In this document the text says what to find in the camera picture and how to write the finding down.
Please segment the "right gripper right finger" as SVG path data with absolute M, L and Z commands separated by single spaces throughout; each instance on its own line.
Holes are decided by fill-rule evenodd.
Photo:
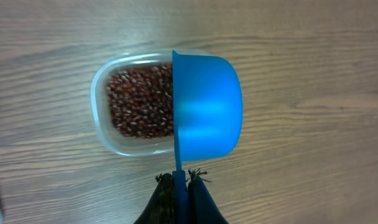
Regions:
M 188 169 L 188 200 L 190 223 L 193 224 L 228 224 L 208 192 L 204 182 L 210 182 L 201 176 L 207 171 Z

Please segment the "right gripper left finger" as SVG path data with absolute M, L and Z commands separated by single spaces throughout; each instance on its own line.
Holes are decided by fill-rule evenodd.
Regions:
M 157 186 L 134 224 L 175 224 L 175 189 L 172 174 L 155 177 Z

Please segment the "blue plastic measuring scoop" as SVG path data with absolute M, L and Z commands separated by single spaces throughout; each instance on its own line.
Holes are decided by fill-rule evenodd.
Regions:
M 243 119 L 238 75 L 225 59 L 172 52 L 175 221 L 190 223 L 183 162 L 228 155 Z

